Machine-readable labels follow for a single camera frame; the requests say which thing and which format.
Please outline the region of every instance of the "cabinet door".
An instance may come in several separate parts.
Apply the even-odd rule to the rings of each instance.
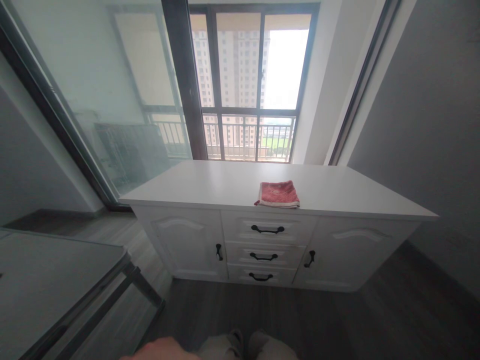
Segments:
[[[298,268],[298,288],[352,292],[417,228],[419,222],[321,217]]]
[[[220,211],[148,206],[133,210],[174,277],[228,280]]]

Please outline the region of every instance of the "metal table frame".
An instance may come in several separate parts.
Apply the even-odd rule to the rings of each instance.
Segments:
[[[0,228],[0,230],[8,233],[24,233],[30,235],[40,235],[44,237],[57,238],[63,240],[82,241],[91,243],[91,241],[78,240],[67,236],[56,236],[44,233],[37,233],[31,231],[19,231],[8,228]],[[70,359],[72,355],[79,349],[85,339],[95,329],[95,327],[104,318],[107,312],[133,284],[136,288],[150,301],[152,305],[157,308],[154,319],[158,317],[160,312],[165,307],[165,300],[155,291],[149,282],[141,274],[138,266],[131,262],[131,256],[124,248],[124,253],[121,259],[107,272],[90,291],[85,294],[65,315],[61,317],[49,331],[47,331],[30,349],[28,349],[19,360],[40,360],[48,351],[62,338],[75,320],[89,307],[89,305],[112,283],[112,281],[120,274],[125,275],[125,279],[117,286],[117,288],[110,294],[110,296],[100,305],[95,313],[86,321],[85,324],[77,331],[77,333],[68,341],[65,347],[61,350],[55,360]]]

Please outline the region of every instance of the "white cabinet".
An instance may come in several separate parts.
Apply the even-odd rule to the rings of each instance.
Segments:
[[[418,221],[321,217],[293,285],[355,291],[419,224]]]
[[[254,206],[288,180],[300,208]],[[437,218],[342,166],[183,161],[120,200],[176,278],[341,292]]]
[[[150,206],[133,210],[174,277],[228,280],[220,211]]]

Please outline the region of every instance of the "red towel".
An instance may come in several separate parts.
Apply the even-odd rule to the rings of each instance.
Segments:
[[[300,200],[291,180],[285,182],[262,182],[260,184],[258,201],[255,205],[296,209],[300,207]]]

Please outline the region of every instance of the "grass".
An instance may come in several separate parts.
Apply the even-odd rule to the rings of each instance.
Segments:
[[[284,148],[284,146],[285,146],[284,153],[287,152],[287,143],[288,143],[288,139],[285,139],[285,138],[278,139],[278,138],[264,137],[261,140],[262,147],[265,147],[265,146],[269,147],[273,154],[276,154],[278,149],[278,155],[282,153],[282,149]],[[288,147],[289,148],[292,147],[292,142],[290,142]]]

